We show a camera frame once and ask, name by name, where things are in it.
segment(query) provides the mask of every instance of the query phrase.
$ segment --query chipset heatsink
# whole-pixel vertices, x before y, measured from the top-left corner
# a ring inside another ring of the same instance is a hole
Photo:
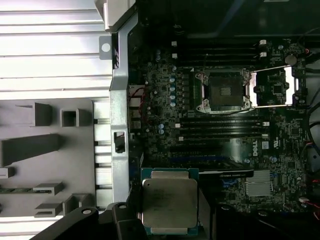
[[[272,191],[270,170],[256,170],[253,177],[246,178],[245,193],[249,197],[271,196]]]

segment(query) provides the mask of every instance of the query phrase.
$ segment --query cable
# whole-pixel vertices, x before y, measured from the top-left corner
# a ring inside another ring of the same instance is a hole
[[[312,142],[312,143],[314,143],[315,140],[314,140],[314,138],[312,136],[311,129],[310,129],[310,116],[319,107],[320,107],[320,102],[318,102],[316,105],[311,107],[310,110],[306,114],[306,133],[307,133],[307,135],[309,137],[310,142]],[[320,148],[316,144],[313,144],[313,148],[316,151],[316,153],[320,156]]]
[[[137,90],[134,91],[134,93],[129,97],[128,102],[139,92],[140,90],[145,89],[144,87],[139,87]]]
[[[300,43],[301,39],[302,39],[303,37],[305,37],[306,35],[308,35],[308,34],[310,34],[310,33],[314,32],[314,31],[316,31],[316,30],[318,30],[318,29],[320,29],[320,26],[315,27],[315,28],[312,28],[312,29],[310,29],[310,30],[306,31],[304,34],[302,34],[302,35],[298,38],[298,40],[297,40],[297,42],[296,42],[296,43],[297,43],[300,47],[305,48],[305,47],[304,47],[304,46],[302,46],[302,44]]]
[[[311,99],[310,106],[312,106],[314,104],[319,93],[320,93],[320,87],[318,88],[318,90],[315,92],[313,98]]]
[[[265,224],[265,225],[267,225],[267,226],[269,226],[269,227],[271,227],[271,228],[279,231],[280,233],[282,233],[283,235],[285,235],[285,236],[288,237],[289,239],[293,239],[293,240],[295,239],[294,237],[292,237],[291,235],[289,235],[288,233],[286,233],[284,230],[282,230],[282,229],[280,229],[280,228],[278,228],[278,227],[276,227],[276,226],[274,226],[274,225],[272,225],[272,224],[270,224],[270,223],[268,223],[268,222],[266,222],[266,221],[263,221],[263,220],[261,220],[261,219],[259,219],[259,218],[257,218],[257,220],[258,220],[260,223],[263,223],[263,224]]]
[[[320,74],[320,69],[313,69],[313,68],[306,67],[305,72],[311,73],[311,74]]]
[[[313,215],[315,216],[315,218],[319,221],[319,217],[317,216],[317,214],[314,212]]]
[[[320,52],[310,54],[305,58],[305,64],[312,64],[320,59]]]
[[[320,121],[315,121],[309,125],[309,128],[313,128],[314,126],[320,125]]]
[[[305,203],[308,204],[308,205],[311,205],[311,206],[313,206],[313,207],[315,207],[317,209],[320,209],[320,206],[318,206],[317,204],[314,204],[314,203],[309,202],[309,201],[306,201]]]
[[[304,147],[302,148],[300,155],[299,155],[299,162],[300,162],[301,168],[304,169],[304,171],[306,171],[305,166],[304,166],[304,161],[303,161],[304,152],[308,146],[312,146],[312,145],[313,145],[312,142],[309,142],[306,145],[304,145]]]

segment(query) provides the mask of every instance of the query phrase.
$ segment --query black cable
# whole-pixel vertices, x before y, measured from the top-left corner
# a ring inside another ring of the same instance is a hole
[[[312,29],[306,31],[304,34],[302,34],[302,35],[298,38],[298,40],[297,40],[296,43],[297,43],[300,47],[305,48],[305,46],[303,46],[303,45],[300,43],[301,39],[302,39],[303,37],[305,37],[306,35],[314,32],[314,31],[316,31],[316,30],[318,30],[318,29],[320,29],[320,26],[315,27],[315,28],[312,28]]]
[[[312,64],[320,59],[320,52],[313,53],[305,58],[305,64]]]
[[[289,239],[295,240],[295,238],[294,238],[293,236],[289,235],[288,233],[286,233],[284,230],[280,229],[279,227],[276,227],[276,226],[274,226],[274,225],[272,225],[272,224],[270,224],[270,223],[268,223],[268,222],[266,222],[266,221],[263,221],[263,220],[261,220],[260,218],[257,218],[257,220],[258,220],[260,223],[265,224],[265,225],[267,225],[267,226],[269,226],[269,227],[271,227],[271,228],[279,231],[280,233],[282,233],[283,235],[285,235],[285,236],[288,237]]]
[[[306,169],[305,169],[305,166],[304,166],[304,159],[303,159],[303,157],[304,157],[304,153],[305,153],[305,150],[307,149],[307,147],[309,147],[309,146],[313,146],[312,144],[310,144],[310,143],[307,143],[303,148],[302,148],[302,150],[301,150],[301,152],[300,152],[300,154],[299,154],[299,163],[300,163],[300,165],[301,165],[301,168],[307,173],[307,171],[306,171]]]
[[[306,133],[309,137],[310,142],[313,143],[313,148],[316,151],[316,153],[320,156],[320,148],[315,144],[315,140],[311,134],[311,128],[310,128],[310,116],[311,114],[317,110],[320,107],[320,102],[318,102],[316,105],[310,108],[310,110],[306,114]]]
[[[320,69],[313,69],[313,68],[306,67],[305,72],[311,73],[311,74],[320,74]]]
[[[309,128],[313,128],[314,126],[320,125],[320,121],[315,121],[309,125]]]
[[[315,92],[314,96],[312,97],[311,99],[311,102],[310,102],[310,106],[312,106],[318,96],[318,94],[320,93],[320,87],[318,88],[318,90]]]

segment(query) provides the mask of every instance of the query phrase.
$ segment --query metal bracket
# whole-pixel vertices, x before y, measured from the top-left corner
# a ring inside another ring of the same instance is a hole
[[[113,202],[125,202],[129,193],[129,141],[127,88],[129,80],[128,35],[138,24],[135,13],[118,32],[119,67],[113,70],[110,87],[111,165]],[[124,152],[117,153],[115,134],[124,134]]]
[[[99,37],[99,58],[101,60],[112,60],[113,49],[111,35]]]

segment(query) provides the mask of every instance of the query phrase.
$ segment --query motherboard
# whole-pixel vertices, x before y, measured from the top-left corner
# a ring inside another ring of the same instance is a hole
[[[307,89],[296,39],[174,40],[132,59],[128,115],[141,166],[198,168],[204,193],[241,212],[304,210]]]

